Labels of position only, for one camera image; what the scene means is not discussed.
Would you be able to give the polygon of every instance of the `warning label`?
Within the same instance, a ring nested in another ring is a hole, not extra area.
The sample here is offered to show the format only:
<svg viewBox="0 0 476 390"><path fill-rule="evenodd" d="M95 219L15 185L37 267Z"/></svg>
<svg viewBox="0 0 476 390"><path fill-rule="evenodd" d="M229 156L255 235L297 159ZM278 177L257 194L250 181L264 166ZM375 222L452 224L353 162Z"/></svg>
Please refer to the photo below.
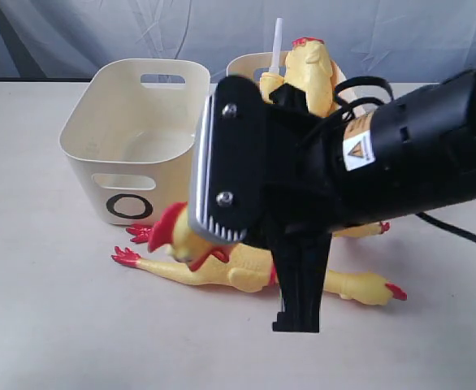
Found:
<svg viewBox="0 0 476 390"><path fill-rule="evenodd" d="M372 114L373 111L352 120L344 131L343 158L347 171L353 171L375 161L370 136Z"/></svg>

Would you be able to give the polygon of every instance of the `cream plastic basket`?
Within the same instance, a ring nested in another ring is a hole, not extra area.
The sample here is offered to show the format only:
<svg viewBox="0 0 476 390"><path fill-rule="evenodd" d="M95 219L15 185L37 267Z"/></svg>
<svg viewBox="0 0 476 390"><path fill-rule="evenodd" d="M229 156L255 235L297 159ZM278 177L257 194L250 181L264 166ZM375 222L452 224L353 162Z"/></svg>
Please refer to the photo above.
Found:
<svg viewBox="0 0 476 390"><path fill-rule="evenodd" d="M147 75L184 80L148 83ZM150 224L172 202L187 201L209 91L209 71L190 61L130 58L99 70L59 143L102 220Z"/></svg>
<svg viewBox="0 0 476 390"><path fill-rule="evenodd" d="M288 51L282 51L279 56L279 67L285 67L285 59L287 58ZM238 58L233 59L227 65L227 75L239 75L243 77L247 77L250 80L254 80L256 82L259 81L259 76L261 75L261 70L267 71L268 67L270 66L270 60L272 58L271 52L266 53L252 53L242 55ZM343 72L333 60L332 62L332 69L334 75L332 76L332 84L334 86L338 85L339 83L346 80ZM353 89L346 89L339 94L345 101L352 102L357 99L356 94L353 92ZM356 116L361 116L366 113L366 111L361 107L355 107L353 112Z"/></svg>

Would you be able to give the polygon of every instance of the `metal screw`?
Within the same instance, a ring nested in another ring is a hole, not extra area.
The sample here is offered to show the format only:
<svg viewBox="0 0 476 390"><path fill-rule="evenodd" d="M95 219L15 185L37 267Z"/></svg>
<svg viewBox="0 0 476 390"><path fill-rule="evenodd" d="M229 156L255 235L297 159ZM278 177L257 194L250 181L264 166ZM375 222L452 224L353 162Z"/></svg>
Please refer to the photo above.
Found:
<svg viewBox="0 0 476 390"><path fill-rule="evenodd" d="M223 191L216 196L216 203L220 207L229 207L232 205L233 195L229 191Z"/></svg>
<svg viewBox="0 0 476 390"><path fill-rule="evenodd" d="M225 119L235 118L238 112L238 107L235 103L228 103L222 110L222 116Z"/></svg>

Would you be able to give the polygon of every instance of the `yellow warning triangle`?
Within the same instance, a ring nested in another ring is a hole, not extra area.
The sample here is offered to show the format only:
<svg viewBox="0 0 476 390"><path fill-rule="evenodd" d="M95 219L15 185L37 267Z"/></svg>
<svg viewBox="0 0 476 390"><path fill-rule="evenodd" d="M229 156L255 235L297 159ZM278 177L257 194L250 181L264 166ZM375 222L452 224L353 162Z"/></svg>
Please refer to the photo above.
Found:
<svg viewBox="0 0 476 390"><path fill-rule="evenodd" d="M348 152L348 156L364 158L365 155L362 153L361 142L355 144L355 146Z"/></svg>

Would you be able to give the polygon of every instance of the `white table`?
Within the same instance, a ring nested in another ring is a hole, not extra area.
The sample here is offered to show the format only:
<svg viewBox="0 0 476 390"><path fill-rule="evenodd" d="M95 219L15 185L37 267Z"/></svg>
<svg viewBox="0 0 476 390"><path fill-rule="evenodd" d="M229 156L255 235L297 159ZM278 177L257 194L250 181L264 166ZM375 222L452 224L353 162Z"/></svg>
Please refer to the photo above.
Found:
<svg viewBox="0 0 476 390"><path fill-rule="evenodd" d="M115 263L58 147L85 84L0 83L0 389L476 388L476 245L415 217L334 240L407 302L322 299L322 332L270 330L275 288L193 288ZM415 88L396 84L397 95ZM476 201L433 215L476 232Z"/></svg>

